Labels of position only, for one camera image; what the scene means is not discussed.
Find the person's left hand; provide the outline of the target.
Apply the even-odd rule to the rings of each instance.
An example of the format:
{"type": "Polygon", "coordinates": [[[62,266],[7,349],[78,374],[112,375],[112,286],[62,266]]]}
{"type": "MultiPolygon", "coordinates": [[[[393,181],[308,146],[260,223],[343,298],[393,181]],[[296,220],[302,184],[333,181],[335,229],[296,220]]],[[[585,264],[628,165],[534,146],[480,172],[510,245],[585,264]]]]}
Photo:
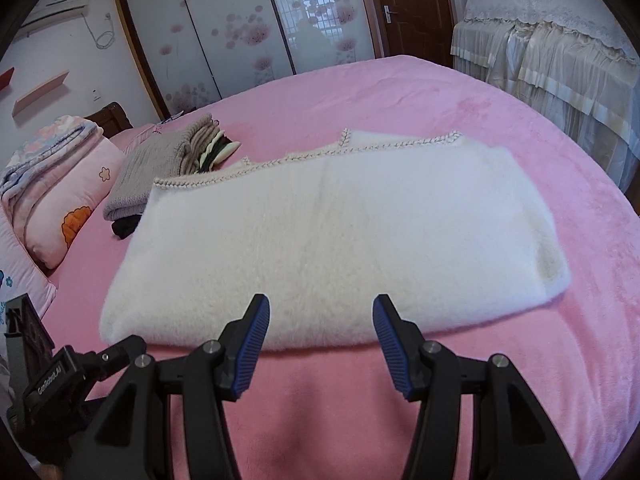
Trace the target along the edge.
{"type": "Polygon", "coordinates": [[[54,465],[40,464],[36,473],[40,480],[63,480],[63,471],[54,465]]]}

